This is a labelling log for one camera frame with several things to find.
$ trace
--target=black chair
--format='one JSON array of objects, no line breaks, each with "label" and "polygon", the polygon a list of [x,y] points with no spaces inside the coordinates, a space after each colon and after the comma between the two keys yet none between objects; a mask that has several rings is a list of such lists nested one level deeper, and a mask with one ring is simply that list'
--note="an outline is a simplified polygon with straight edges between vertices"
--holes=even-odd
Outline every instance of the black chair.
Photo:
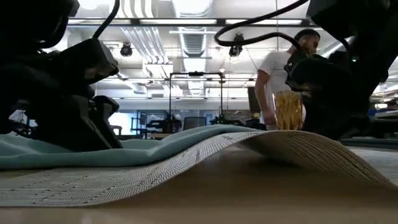
[{"label": "black chair", "polygon": [[184,118],[183,130],[206,126],[206,117]]}]

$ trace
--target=black cable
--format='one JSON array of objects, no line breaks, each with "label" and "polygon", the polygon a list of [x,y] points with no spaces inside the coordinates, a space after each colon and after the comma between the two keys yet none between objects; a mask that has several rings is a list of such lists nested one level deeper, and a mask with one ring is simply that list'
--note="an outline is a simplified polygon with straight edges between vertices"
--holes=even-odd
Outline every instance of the black cable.
[{"label": "black cable", "polygon": [[266,40],[266,39],[270,39],[270,38],[273,38],[273,37],[281,37],[281,38],[283,38],[285,40],[288,40],[297,49],[299,49],[300,48],[300,44],[294,38],[292,38],[292,37],[290,37],[290,36],[288,36],[286,34],[283,34],[281,32],[272,32],[272,33],[269,33],[269,34],[261,35],[259,37],[254,37],[254,38],[250,38],[248,40],[242,40],[242,41],[236,41],[236,42],[235,41],[220,40],[220,36],[223,35],[224,33],[226,33],[227,31],[233,30],[235,28],[238,28],[238,27],[241,27],[241,26],[250,25],[250,24],[253,24],[253,23],[257,23],[257,22],[261,22],[261,21],[264,21],[266,19],[271,19],[271,18],[273,18],[275,16],[279,16],[279,15],[281,15],[283,13],[289,12],[289,11],[291,11],[291,10],[301,6],[301,5],[303,5],[307,1],[308,0],[298,0],[295,3],[290,4],[290,5],[282,8],[282,9],[276,10],[275,12],[268,13],[266,15],[255,17],[255,18],[252,18],[252,19],[248,19],[246,21],[242,21],[242,22],[238,22],[238,23],[235,23],[235,24],[228,25],[228,26],[222,28],[221,30],[219,30],[216,33],[216,35],[214,36],[215,42],[218,45],[220,45],[220,46],[233,47],[233,46],[244,46],[244,45],[254,44],[254,43],[257,43],[257,42],[260,42],[260,41],[263,41],[263,40]]},{"label": "black cable", "polygon": [[100,27],[95,31],[95,33],[93,35],[93,39],[98,39],[100,37],[100,35],[104,32],[105,28],[107,28],[107,26],[110,25],[112,20],[118,14],[119,8],[120,8],[120,0],[114,0],[112,12],[105,19],[105,21],[100,25]]}]

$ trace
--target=woven mesh fabric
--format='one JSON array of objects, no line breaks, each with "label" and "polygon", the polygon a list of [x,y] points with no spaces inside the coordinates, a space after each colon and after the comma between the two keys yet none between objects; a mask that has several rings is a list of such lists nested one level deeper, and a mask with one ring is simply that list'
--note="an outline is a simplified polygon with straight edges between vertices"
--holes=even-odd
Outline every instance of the woven mesh fabric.
[{"label": "woven mesh fabric", "polygon": [[300,131],[269,131],[221,134],[150,166],[53,169],[0,178],[0,206],[82,207],[113,202],[149,190],[233,144],[301,167],[340,172],[369,184],[396,188],[338,142]]}]

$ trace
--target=man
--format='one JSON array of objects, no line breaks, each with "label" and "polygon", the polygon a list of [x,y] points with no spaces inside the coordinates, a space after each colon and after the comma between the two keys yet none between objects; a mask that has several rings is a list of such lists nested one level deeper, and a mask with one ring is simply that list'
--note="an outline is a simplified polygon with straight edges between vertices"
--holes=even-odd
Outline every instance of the man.
[{"label": "man", "polygon": [[[308,54],[314,54],[317,52],[320,34],[313,29],[304,29],[297,33],[294,39]],[[276,129],[273,94],[291,90],[285,84],[287,72],[284,70],[284,66],[295,50],[295,47],[291,46],[286,52],[269,53],[257,71],[254,88],[261,109],[260,122],[265,124],[268,130]]]}]

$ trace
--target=ceiling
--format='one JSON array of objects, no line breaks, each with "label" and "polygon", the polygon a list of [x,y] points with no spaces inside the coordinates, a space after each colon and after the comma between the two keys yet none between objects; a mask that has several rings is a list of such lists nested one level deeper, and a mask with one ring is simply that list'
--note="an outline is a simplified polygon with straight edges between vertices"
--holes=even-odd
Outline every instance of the ceiling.
[{"label": "ceiling", "polygon": [[[81,8],[76,19],[71,19],[68,32],[61,43],[55,49],[63,50],[66,47],[77,44],[82,40],[90,38],[96,26],[86,26],[84,22],[92,18],[108,16],[113,0],[79,0]],[[175,19],[176,17],[207,17],[212,19],[248,19],[260,16],[268,12],[285,7],[295,0],[122,0],[118,19],[122,18],[158,18]],[[296,24],[282,26],[284,22],[294,19],[305,19],[308,4],[279,17],[278,24],[267,27],[242,27],[232,30],[221,39],[232,40],[237,33],[243,34],[245,39],[256,37],[270,32],[283,32],[295,35],[303,27]],[[113,77],[117,79],[103,80],[93,86],[102,94],[114,98],[142,98],[142,97],[168,97],[169,82],[164,81],[169,72],[185,72],[193,68],[202,69],[204,72],[219,72],[226,74],[228,79],[223,84],[224,91],[230,97],[247,97],[246,87],[254,84],[250,78],[256,77],[256,68],[260,66],[265,56],[273,50],[285,50],[290,47],[286,40],[274,38],[248,45],[237,58],[228,55],[229,49],[220,47],[213,39],[214,33],[220,27],[198,27],[182,29],[175,25],[167,24],[149,25],[148,27],[129,27],[128,23],[112,24],[101,35],[100,39],[112,50],[114,58],[118,60],[121,67],[121,75]],[[336,45],[336,40],[328,33],[317,29],[321,34],[319,53]],[[123,43],[132,45],[133,53],[130,57],[120,54]],[[188,55],[189,51],[203,50],[199,57]],[[168,65],[145,65],[147,58],[169,61]],[[398,79],[398,61],[390,69],[390,78]],[[220,82],[218,80],[203,81],[186,80],[186,76],[174,75],[172,78],[172,95],[175,97],[217,97],[220,95]],[[217,78],[217,75],[205,78]],[[398,89],[398,82],[387,82],[380,86],[377,91]]]}]

